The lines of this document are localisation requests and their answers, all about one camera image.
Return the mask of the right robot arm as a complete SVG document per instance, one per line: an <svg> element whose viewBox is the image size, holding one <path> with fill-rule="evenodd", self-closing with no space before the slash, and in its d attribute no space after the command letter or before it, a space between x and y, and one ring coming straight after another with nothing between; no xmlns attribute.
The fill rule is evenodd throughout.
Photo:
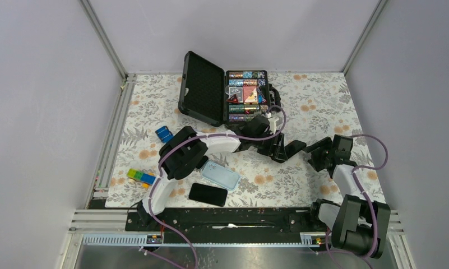
<svg viewBox="0 0 449 269"><path fill-rule="evenodd" d="M362 258L378 259L386 244L391 209L373 198L358 178L358 165L351 160L355 135L326 137L305 148L315 171L326 170L343 197L341 204L318 199L308 215L309 226L331 231L331 245Z"/></svg>

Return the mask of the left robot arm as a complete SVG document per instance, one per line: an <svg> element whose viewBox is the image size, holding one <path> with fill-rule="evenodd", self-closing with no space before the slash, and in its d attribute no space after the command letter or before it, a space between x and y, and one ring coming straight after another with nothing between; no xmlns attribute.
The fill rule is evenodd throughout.
<svg viewBox="0 0 449 269"><path fill-rule="evenodd" d="M285 135L277 128L277 117L258 115L251 121L238 124L220 133L203 133L190 126L181 129L159 151L159 174L148 197L141 202L144 211L139 223L146 230L160 225L166 201L179 180L188 177L205 163L208 155L222 152L241 152L250 147L277 163L286 162L295 147L285 143Z"/></svg>

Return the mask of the bare black phone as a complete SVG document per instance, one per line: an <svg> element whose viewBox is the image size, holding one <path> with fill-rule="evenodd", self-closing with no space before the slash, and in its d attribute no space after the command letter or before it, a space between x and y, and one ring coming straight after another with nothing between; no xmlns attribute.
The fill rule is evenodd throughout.
<svg viewBox="0 0 449 269"><path fill-rule="evenodd" d="M224 188L213 187L200 183L193 183L188 198L196 202L224 207L228 191Z"/></svg>
<svg viewBox="0 0 449 269"><path fill-rule="evenodd" d="M303 151L306 147L307 147L307 144L305 142L302 142L299 140L291 141L289 144L287 144L284 147L287 159L290 159L291 157L293 157L300 151Z"/></svg>

